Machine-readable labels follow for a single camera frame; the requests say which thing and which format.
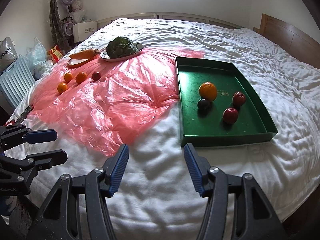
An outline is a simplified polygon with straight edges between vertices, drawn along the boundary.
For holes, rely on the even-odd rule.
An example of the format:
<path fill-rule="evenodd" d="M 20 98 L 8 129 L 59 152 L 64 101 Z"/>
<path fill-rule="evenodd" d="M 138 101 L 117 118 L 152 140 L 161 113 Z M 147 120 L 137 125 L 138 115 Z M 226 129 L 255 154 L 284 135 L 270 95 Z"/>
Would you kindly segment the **white cardboard box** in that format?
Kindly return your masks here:
<path fill-rule="evenodd" d="M 97 31 L 96 21 L 85 21 L 73 25 L 74 42 L 82 42 Z"/>

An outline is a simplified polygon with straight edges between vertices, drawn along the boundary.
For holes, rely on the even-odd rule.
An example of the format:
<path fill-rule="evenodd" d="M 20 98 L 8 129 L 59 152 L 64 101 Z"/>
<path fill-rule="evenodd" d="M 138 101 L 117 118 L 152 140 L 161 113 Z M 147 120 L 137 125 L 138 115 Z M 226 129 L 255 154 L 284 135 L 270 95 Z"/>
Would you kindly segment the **plaid scarf on rack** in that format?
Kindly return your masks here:
<path fill-rule="evenodd" d="M 63 31 L 56 0 L 50 0 L 49 23 L 53 44 L 61 49 L 63 55 L 67 54 L 71 48 Z"/>

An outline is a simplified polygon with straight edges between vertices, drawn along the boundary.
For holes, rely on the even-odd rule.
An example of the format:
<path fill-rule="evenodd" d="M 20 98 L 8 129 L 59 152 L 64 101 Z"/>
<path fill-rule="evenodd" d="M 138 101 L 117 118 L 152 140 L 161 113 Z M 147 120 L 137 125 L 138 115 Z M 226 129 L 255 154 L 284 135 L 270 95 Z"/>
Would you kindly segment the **red apple back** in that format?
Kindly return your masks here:
<path fill-rule="evenodd" d="M 101 79 L 101 73 L 100 72 L 93 72 L 91 78 L 93 81 L 98 81 Z"/>

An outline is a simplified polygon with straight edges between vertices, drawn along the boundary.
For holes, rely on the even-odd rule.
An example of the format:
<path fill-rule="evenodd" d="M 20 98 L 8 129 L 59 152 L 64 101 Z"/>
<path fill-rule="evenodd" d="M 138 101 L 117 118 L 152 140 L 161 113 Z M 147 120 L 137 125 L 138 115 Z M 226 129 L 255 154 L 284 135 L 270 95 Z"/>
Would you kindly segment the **grey plastic bag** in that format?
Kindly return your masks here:
<path fill-rule="evenodd" d="M 3 73 L 13 62 L 18 59 L 18 55 L 10 37 L 1 41 L 0 47 L 0 73 Z"/>

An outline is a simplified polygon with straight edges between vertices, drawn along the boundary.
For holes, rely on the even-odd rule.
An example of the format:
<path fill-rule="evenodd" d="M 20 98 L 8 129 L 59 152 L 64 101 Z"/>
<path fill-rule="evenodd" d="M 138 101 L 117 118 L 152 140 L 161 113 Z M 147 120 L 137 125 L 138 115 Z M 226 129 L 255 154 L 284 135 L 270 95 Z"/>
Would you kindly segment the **dark purple plum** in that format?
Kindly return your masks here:
<path fill-rule="evenodd" d="M 212 108 L 212 102 L 202 98 L 197 102 L 197 107 L 199 111 L 207 112 Z"/>

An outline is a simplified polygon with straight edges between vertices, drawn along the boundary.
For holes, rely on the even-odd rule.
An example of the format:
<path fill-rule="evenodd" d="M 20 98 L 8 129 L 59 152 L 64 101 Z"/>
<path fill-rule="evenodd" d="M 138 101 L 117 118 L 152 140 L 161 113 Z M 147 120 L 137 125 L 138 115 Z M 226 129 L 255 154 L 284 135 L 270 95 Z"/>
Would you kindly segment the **red yellow snack box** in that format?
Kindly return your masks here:
<path fill-rule="evenodd" d="M 59 62 L 63 58 L 63 53 L 59 46 L 54 46 L 51 50 L 47 51 L 48 58 L 52 60 L 53 64 Z"/>

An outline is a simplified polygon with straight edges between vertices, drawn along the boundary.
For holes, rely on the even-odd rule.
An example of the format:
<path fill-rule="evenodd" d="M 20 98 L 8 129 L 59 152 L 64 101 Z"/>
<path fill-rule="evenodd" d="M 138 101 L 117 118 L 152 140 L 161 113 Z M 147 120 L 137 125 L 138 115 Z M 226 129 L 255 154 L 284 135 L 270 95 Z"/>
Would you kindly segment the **red apple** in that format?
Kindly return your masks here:
<path fill-rule="evenodd" d="M 222 120 L 226 124 L 232 125 L 237 121 L 238 116 L 239 116 L 238 110 L 233 107 L 229 107 L 225 109 L 225 111 L 223 112 Z"/>
<path fill-rule="evenodd" d="M 101 79 L 101 73 L 100 72 L 93 72 L 91 78 L 93 81 L 98 81 Z"/>

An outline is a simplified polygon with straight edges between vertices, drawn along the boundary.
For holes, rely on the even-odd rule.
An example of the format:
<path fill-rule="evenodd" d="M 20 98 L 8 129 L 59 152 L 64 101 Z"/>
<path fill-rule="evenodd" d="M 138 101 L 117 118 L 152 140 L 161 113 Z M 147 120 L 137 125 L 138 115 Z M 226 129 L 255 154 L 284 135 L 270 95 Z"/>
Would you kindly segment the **mandarin orange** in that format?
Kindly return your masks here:
<path fill-rule="evenodd" d="M 79 72 L 77 74 L 77 76 L 75 77 L 75 81 L 77 84 L 81 84 L 83 83 L 84 81 L 86 81 L 88 78 L 87 76 L 87 73 L 86 72 Z"/>

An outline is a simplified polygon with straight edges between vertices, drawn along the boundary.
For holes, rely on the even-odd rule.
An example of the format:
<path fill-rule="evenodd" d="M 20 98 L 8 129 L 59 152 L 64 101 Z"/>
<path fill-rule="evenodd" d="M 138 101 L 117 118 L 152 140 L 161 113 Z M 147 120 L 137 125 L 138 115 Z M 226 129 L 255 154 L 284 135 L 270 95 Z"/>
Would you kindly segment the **dark green leafy vegetable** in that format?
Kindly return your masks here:
<path fill-rule="evenodd" d="M 132 44 L 133 42 L 129 38 L 118 36 L 113 41 L 110 41 L 108 43 L 106 47 L 107 53 L 110 55 L 118 50 L 122 51 L 126 48 L 132 48 L 133 50 L 135 50 L 136 48 Z"/>

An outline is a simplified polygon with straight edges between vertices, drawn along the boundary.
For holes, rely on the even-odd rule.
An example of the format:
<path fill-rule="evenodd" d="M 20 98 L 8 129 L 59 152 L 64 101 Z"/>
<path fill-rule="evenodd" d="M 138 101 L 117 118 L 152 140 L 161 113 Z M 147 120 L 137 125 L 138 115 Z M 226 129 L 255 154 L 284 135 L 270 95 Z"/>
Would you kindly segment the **lower purple fan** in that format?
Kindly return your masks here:
<path fill-rule="evenodd" d="M 62 28 L 66 37 L 70 37 L 73 35 L 73 25 L 74 24 L 72 22 L 66 22 L 63 24 Z"/>

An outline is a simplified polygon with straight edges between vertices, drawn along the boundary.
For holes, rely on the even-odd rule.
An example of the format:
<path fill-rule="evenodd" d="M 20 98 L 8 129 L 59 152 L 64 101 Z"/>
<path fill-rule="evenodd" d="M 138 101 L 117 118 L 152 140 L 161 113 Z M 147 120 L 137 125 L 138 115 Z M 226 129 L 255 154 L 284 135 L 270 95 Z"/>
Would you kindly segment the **small orange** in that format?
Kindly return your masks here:
<path fill-rule="evenodd" d="M 73 79 L 73 75 L 70 72 L 67 72 L 63 76 L 65 83 L 69 83 Z"/>

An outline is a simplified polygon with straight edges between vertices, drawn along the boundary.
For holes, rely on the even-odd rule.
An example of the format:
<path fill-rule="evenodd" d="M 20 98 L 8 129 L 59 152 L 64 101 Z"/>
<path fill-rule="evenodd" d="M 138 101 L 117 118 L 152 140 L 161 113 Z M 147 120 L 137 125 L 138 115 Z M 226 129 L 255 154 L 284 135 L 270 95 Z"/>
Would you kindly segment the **ribbed red tomato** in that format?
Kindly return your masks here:
<path fill-rule="evenodd" d="M 234 107 L 241 107 L 246 103 L 246 96 L 242 92 L 236 92 L 232 97 L 232 104 Z"/>

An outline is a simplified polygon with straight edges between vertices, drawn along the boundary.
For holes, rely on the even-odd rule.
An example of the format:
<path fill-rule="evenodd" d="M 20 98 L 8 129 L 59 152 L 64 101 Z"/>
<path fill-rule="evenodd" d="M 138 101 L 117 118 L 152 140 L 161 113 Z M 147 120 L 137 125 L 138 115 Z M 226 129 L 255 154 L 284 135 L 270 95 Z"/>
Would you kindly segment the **large mandarin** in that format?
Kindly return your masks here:
<path fill-rule="evenodd" d="M 211 82 L 204 82 L 199 87 L 199 95 L 201 98 L 213 102 L 217 98 L 217 88 Z"/>

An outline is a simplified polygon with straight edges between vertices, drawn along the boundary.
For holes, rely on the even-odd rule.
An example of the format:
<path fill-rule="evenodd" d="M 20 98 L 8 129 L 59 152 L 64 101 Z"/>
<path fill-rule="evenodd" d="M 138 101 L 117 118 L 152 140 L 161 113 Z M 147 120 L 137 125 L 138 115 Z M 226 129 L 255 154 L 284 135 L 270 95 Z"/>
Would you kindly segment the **black-rimmed white plate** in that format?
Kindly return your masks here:
<path fill-rule="evenodd" d="M 135 50 L 132 48 L 126 48 L 122 51 L 118 50 L 110 55 L 107 53 L 107 49 L 105 48 L 100 52 L 100 58 L 107 62 L 125 61 L 137 57 L 145 48 L 145 46 L 141 43 L 133 43 L 132 45 L 136 48 Z"/>

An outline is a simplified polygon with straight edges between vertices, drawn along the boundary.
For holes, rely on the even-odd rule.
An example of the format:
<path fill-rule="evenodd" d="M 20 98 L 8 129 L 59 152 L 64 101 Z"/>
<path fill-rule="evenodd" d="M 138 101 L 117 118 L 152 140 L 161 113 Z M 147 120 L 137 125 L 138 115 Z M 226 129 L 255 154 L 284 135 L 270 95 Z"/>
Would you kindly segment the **wooden headboard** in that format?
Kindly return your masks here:
<path fill-rule="evenodd" d="M 319 43 L 293 25 L 262 14 L 260 27 L 253 31 L 279 45 L 292 57 L 319 68 Z"/>

